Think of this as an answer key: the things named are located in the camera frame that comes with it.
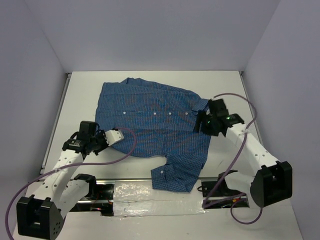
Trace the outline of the blue checkered long sleeve shirt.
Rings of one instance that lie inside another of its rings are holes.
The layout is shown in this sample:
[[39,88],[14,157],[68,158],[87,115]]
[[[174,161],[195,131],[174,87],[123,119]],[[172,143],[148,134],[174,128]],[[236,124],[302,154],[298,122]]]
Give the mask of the blue checkered long sleeve shirt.
[[104,130],[123,128],[124,140],[115,150],[138,158],[166,158],[150,172],[154,189],[188,193],[208,158],[210,136],[194,131],[207,103],[190,90],[126,78],[102,85],[95,121]]

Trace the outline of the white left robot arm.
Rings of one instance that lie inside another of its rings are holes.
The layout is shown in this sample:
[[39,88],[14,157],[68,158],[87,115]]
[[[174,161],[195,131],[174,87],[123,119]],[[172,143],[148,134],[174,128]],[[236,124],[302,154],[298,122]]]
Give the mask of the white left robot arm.
[[90,153],[98,154],[107,147],[106,134],[93,121],[81,121],[79,130],[62,146],[61,154],[41,186],[16,204],[19,235],[55,240],[60,234],[67,213],[82,199],[98,194],[96,177],[76,169]]

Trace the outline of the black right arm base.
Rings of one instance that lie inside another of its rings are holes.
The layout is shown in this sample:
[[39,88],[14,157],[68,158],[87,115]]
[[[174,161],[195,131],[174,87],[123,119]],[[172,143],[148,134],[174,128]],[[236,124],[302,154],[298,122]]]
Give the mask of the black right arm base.
[[210,191],[217,185],[218,180],[223,173],[220,173],[218,177],[202,180],[201,184],[197,187],[197,190],[202,193],[204,199],[208,198],[204,204],[205,209],[229,209],[232,204],[238,202],[240,199],[246,199],[246,196],[239,196],[241,194],[238,190],[232,190],[227,187],[226,181],[217,187],[215,192],[209,196]]

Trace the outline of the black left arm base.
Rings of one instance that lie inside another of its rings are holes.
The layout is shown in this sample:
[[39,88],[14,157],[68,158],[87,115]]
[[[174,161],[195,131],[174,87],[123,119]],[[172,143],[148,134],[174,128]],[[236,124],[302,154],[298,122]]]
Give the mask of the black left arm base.
[[98,182],[91,196],[83,197],[70,210],[71,212],[99,212],[102,216],[114,215],[114,184]]

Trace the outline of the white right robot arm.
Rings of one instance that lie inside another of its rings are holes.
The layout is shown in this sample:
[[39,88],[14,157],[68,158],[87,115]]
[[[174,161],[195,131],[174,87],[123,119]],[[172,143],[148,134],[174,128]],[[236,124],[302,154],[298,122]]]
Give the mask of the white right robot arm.
[[207,194],[210,198],[218,191],[221,195],[245,194],[259,208],[289,199],[293,195],[293,168],[287,161],[280,161],[249,132],[249,126],[237,114],[230,114],[223,99],[209,99],[208,110],[201,111],[195,131],[217,137],[222,134],[239,148],[234,160],[244,156],[253,175],[245,175],[231,166],[218,176]]

